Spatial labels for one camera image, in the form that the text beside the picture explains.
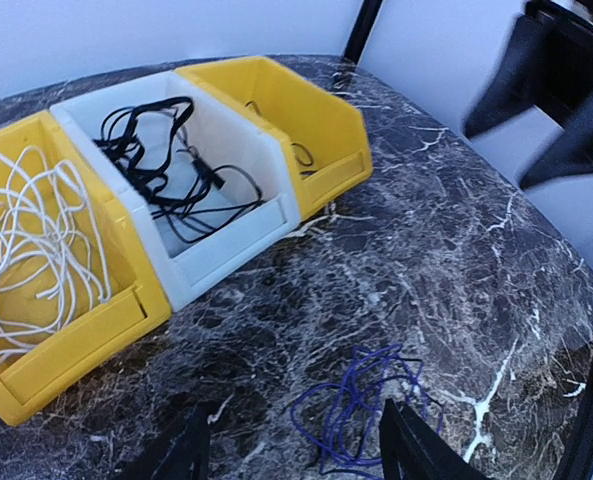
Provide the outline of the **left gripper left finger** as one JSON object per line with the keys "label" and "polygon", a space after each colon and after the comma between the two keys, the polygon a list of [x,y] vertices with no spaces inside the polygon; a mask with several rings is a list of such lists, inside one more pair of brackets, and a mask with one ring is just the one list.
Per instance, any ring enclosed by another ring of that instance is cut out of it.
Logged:
{"label": "left gripper left finger", "polygon": [[210,430],[207,411],[196,406],[172,422],[125,468],[126,479],[207,479]]}

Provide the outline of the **yellow bin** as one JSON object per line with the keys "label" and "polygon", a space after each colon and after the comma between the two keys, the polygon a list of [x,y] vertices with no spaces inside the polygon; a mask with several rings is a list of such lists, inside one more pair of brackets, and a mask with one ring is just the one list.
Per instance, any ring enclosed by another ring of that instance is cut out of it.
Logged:
{"label": "yellow bin", "polygon": [[0,129],[0,419],[25,422],[171,312],[127,210],[56,120]]}
{"label": "yellow bin", "polygon": [[372,175],[362,113],[280,63],[248,56],[175,72],[279,140],[303,221]]}

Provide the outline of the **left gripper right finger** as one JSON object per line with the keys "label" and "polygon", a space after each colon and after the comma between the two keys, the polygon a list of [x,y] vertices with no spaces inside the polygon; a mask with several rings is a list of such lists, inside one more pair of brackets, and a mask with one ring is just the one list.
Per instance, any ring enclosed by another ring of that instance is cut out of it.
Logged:
{"label": "left gripper right finger", "polygon": [[383,479],[474,480],[481,472],[465,462],[407,404],[385,401],[379,423]]}

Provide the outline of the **right black frame post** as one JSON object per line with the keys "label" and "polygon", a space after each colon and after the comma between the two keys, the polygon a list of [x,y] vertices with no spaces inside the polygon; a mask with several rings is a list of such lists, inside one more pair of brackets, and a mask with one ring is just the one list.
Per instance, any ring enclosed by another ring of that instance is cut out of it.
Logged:
{"label": "right black frame post", "polygon": [[372,32],[382,0],[363,0],[354,26],[346,43],[343,59],[358,64]]}

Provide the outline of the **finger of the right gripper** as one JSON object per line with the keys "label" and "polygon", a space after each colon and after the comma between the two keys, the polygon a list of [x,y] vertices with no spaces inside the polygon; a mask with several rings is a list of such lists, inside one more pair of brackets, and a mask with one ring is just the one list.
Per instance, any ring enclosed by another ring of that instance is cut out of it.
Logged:
{"label": "finger of the right gripper", "polygon": [[520,16],[506,50],[486,90],[467,115],[463,133],[473,139],[532,108],[541,90],[546,40],[555,26]]}
{"label": "finger of the right gripper", "polygon": [[590,174],[593,174],[593,96],[522,174],[519,186],[528,190],[558,178]]}

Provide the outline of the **white bin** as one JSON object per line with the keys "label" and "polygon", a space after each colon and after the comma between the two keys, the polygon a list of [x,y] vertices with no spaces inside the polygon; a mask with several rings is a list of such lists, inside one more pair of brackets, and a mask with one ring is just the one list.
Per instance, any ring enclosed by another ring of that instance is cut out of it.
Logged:
{"label": "white bin", "polygon": [[279,140],[175,72],[50,111],[128,211],[174,310],[299,223]]}

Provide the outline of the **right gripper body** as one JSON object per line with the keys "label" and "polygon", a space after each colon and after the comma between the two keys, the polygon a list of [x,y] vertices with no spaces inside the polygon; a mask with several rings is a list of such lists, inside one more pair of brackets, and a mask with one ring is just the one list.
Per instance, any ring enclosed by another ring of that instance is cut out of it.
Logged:
{"label": "right gripper body", "polygon": [[593,92],[593,1],[574,1],[569,8],[554,1],[528,1],[524,13],[541,24],[554,23],[546,38],[538,107],[567,129]]}

